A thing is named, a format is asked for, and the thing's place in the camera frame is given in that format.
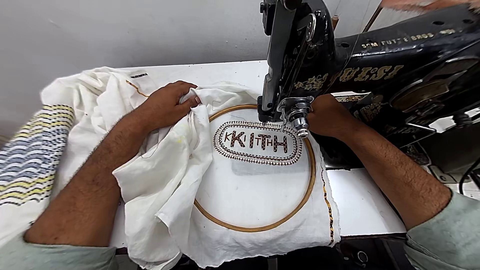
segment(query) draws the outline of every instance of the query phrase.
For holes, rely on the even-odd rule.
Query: light green sleeve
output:
[[[480,270],[480,201],[452,192],[445,209],[407,232],[405,252],[420,270]]]
[[[117,270],[115,247],[38,245],[23,233],[0,248],[0,270]]]

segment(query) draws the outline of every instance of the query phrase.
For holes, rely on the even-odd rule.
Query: wooden embroidery hoop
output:
[[[238,105],[238,106],[226,108],[226,109],[221,110],[221,111],[217,112],[216,114],[210,116],[208,118],[208,120],[211,122],[212,120],[214,120],[218,116],[223,115],[227,112],[231,112],[231,111],[234,111],[234,110],[243,110],[243,109],[254,109],[254,110],[256,110],[257,105],[248,104],[248,105]],[[280,219],[279,221],[277,221],[273,224],[267,225],[267,226],[262,226],[262,227],[255,227],[255,228],[239,227],[239,226],[235,226],[235,225],[223,222],[223,221],[217,219],[216,217],[212,216],[210,213],[208,213],[200,205],[200,203],[197,201],[197,199],[195,199],[193,204],[210,221],[214,222],[217,225],[220,225],[222,227],[225,227],[227,229],[231,229],[231,230],[234,230],[234,231],[245,232],[245,233],[255,233],[255,232],[268,231],[268,230],[271,230],[273,228],[278,227],[279,225],[281,225],[282,223],[286,222],[291,217],[293,217],[293,215],[295,215],[305,205],[305,203],[308,201],[308,199],[310,197],[310,194],[312,194],[313,185],[315,184],[315,179],[316,179],[315,155],[313,154],[313,148],[312,148],[312,145],[311,145],[310,141],[308,140],[308,138],[305,138],[303,140],[303,142],[305,143],[305,146],[308,150],[308,158],[309,158],[309,161],[310,161],[310,180],[309,180],[309,183],[308,183],[307,191],[305,192],[305,195],[303,196],[301,202],[297,205],[297,207],[295,207],[295,209],[291,213],[289,213],[286,217]]]

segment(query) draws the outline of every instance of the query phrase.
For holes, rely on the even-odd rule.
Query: white table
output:
[[[262,89],[268,65],[266,61],[245,61],[125,68],[125,70],[138,69],[147,71],[158,86],[178,80],[198,86],[231,81],[250,88]],[[345,94],[354,93],[343,92],[339,95]],[[334,170],[328,171],[327,174],[340,213],[342,236],[406,232],[402,221],[365,169]],[[110,243],[113,246],[126,246],[124,220],[123,205],[120,205]]]

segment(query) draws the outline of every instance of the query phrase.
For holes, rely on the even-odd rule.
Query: striped fabric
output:
[[[0,206],[48,198],[73,124],[73,108],[44,105],[0,151]]]

